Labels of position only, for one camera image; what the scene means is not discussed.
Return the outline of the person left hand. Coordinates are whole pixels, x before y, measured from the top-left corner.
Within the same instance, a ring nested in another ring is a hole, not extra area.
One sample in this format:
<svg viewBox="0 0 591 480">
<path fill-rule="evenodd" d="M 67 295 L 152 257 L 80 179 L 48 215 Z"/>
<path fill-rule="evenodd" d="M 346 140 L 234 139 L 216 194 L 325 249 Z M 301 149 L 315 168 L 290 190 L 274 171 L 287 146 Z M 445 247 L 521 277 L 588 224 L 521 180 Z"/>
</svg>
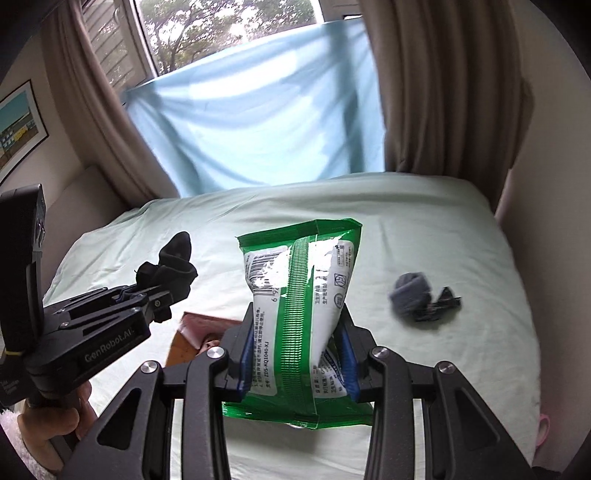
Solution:
<svg viewBox="0 0 591 480">
<path fill-rule="evenodd" d="M 30 408 L 25 407 L 17 422 L 24 445 L 32 457 L 52 474 L 60 472 L 64 462 L 50 440 L 56 436 L 74 433 L 83 438 L 97 415 L 89 403 L 92 386 L 85 382 L 76 390 L 79 408 Z"/>
</svg>

